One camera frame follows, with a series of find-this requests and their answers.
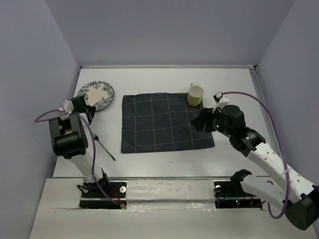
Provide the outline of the dark checked cloth napkin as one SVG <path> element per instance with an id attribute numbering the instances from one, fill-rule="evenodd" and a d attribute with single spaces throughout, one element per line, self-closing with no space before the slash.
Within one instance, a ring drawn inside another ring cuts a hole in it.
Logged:
<path id="1" fill-rule="evenodd" d="M 212 148 L 211 133 L 198 132 L 191 121 L 203 104 L 192 107 L 186 93 L 124 95 L 121 153 L 169 152 Z"/>

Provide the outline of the blue floral plate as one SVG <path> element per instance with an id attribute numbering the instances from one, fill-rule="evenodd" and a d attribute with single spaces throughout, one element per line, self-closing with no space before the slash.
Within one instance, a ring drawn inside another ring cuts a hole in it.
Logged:
<path id="1" fill-rule="evenodd" d="M 104 81 L 92 81 L 85 84 L 77 93 L 84 96 L 85 102 L 101 111 L 111 104 L 115 97 L 114 88 Z"/>

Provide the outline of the pale green mug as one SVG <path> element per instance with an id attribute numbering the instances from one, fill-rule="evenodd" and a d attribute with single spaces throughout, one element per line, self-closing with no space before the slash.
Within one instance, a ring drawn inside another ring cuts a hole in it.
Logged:
<path id="1" fill-rule="evenodd" d="M 194 82 L 191 83 L 187 93 L 187 102 L 191 107 L 197 107 L 202 102 L 204 90 L 202 87 L 196 85 Z"/>

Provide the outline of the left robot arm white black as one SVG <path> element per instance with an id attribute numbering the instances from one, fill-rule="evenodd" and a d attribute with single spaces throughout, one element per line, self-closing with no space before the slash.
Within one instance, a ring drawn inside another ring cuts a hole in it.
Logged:
<path id="1" fill-rule="evenodd" d="M 104 170 L 96 164 L 96 145 L 90 124 L 96 108 L 88 105 L 84 96 L 77 96 L 63 103 L 68 115 L 50 119 L 51 144 L 57 156 L 73 163 L 84 177 L 78 189 L 83 193 L 95 192 L 104 197 L 111 184 Z"/>

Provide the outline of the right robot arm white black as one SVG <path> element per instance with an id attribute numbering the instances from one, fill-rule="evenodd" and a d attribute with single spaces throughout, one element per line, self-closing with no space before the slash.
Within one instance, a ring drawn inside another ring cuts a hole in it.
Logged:
<path id="1" fill-rule="evenodd" d="M 305 231 L 319 218 L 319 187 L 304 178 L 271 148 L 255 130 L 246 126 L 244 113 L 238 106 L 203 108 L 191 121 L 197 131 L 217 131 L 229 138 L 230 144 L 246 158 L 261 167 L 271 181 L 258 180 L 248 170 L 237 171 L 229 183 L 234 195 L 244 192 L 263 198 L 283 209 L 289 222 Z"/>

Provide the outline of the iridescent green fork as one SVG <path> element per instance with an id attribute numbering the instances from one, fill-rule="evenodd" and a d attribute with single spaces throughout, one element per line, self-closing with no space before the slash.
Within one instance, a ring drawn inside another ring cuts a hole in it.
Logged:
<path id="1" fill-rule="evenodd" d="M 101 141 L 99 140 L 99 137 L 97 136 L 97 134 L 93 131 L 92 132 L 92 134 L 93 134 L 93 138 L 94 138 L 94 140 L 95 141 L 97 141 L 99 144 L 100 144 L 100 146 L 106 151 L 106 153 L 110 156 L 110 158 L 114 161 L 114 162 L 116 162 L 117 160 L 116 160 L 116 158 L 110 153 L 110 151 L 101 143 Z"/>

